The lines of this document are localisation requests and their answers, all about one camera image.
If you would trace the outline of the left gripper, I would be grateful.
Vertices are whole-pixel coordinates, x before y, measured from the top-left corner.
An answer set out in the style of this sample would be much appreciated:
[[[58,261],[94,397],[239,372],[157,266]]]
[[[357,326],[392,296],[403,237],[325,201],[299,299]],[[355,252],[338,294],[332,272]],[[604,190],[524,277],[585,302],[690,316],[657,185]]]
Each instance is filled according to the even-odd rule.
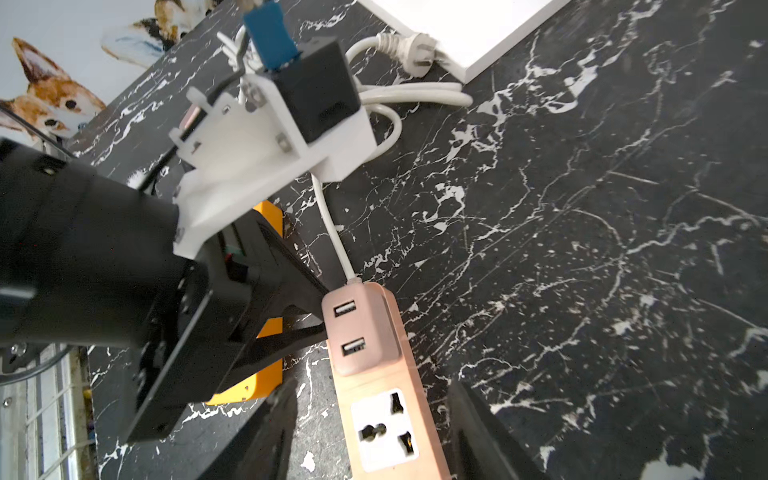
[[[125,443],[158,440],[186,406],[207,402],[286,355],[326,339],[325,326],[263,336],[274,318],[322,318],[328,288],[264,216],[250,210],[207,240],[153,304],[134,351]]]

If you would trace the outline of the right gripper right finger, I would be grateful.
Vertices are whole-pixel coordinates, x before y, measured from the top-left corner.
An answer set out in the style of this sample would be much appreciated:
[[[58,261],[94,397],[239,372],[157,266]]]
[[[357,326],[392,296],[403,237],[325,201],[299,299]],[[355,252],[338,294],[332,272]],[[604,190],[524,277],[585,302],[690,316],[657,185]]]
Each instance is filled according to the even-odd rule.
[[[458,479],[545,480],[546,475],[465,383],[448,389],[451,459]]]

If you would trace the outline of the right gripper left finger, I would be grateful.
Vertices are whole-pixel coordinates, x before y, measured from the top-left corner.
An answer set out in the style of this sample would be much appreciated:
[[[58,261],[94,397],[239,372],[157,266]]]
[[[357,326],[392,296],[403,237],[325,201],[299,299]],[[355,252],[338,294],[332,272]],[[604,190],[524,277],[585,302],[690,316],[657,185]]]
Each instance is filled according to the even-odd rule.
[[[277,387],[198,479],[286,479],[297,420],[296,389],[295,379]]]

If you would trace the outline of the pink power strip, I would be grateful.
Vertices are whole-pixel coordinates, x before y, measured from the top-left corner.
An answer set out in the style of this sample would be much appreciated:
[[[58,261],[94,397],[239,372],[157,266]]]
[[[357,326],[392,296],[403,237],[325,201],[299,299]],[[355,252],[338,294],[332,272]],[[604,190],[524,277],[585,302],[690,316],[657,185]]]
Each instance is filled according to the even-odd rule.
[[[330,360],[352,476],[448,479],[451,473],[396,299],[383,286],[364,283],[384,294],[401,355],[347,377],[337,374]]]

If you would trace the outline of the pink charger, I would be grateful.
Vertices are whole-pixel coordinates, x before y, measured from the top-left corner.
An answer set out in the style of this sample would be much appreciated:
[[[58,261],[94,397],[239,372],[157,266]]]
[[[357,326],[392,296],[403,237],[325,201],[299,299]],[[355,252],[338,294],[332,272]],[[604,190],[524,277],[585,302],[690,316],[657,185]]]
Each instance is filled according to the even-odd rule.
[[[329,355],[335,372],[353,376],[397,361],[401,350],[381,289],[359,280],[322,300]]]

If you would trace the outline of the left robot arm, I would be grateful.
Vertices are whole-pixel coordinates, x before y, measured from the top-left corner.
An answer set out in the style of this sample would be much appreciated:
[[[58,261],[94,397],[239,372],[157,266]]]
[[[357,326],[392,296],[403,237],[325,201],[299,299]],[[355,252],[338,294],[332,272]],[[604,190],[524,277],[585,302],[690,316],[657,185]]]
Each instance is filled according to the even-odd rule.
[[[88,165],[1,143],[1,341],[132,350],[128,443],[166,437],[187,405],[327,337],[320,324],[263,334],[320,316],[327,290],[259,212],[190,258],[173,251],[178,217]]]

